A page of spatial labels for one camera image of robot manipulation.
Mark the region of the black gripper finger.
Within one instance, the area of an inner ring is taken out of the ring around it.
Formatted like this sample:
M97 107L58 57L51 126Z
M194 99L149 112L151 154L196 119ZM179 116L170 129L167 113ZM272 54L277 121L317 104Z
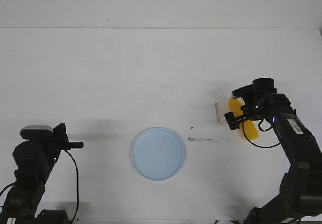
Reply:
M224 117L231 130L240 129L240 125L246 120L246 116L244 114L236 117L231 111L225 113Z
M82 149L84 147L84 143L82 141L80 142L69 142L67 145L67 149L68 150L72 150L72 149Z

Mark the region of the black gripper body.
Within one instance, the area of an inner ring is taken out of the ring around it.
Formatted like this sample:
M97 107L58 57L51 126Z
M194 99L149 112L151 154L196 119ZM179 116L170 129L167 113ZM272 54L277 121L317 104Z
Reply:
M70 150L70 142L66 132L66 124L60 123L53 129L54 158L58 159L61 151Z
M245 103L241 107L243 117L245 119L250 121L259 121L266 119L270 107L269 94L263 94L261 96L245 94L241 96L241 98Z

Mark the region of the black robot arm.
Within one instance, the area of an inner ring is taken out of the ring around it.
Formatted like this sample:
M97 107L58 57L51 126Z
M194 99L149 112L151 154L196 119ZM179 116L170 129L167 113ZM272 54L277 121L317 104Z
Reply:
M44 209L39 214L36 210L61 151L81 149L84 143L68 139L65 123L55 128L29 125L20 136L24 142L13 150L16 180L4 187L8 193L1 205L1 223L74 223L66 210Z
M321 214L321 149L303 125L285 94L277 92L272 78L254 79L233 90L242 98L242 114L225 113L231 130L244 127L247 120L267 121L282 146L290 168L284 174L279 194L261 208L254 207L244 223L300 223L306 216Z

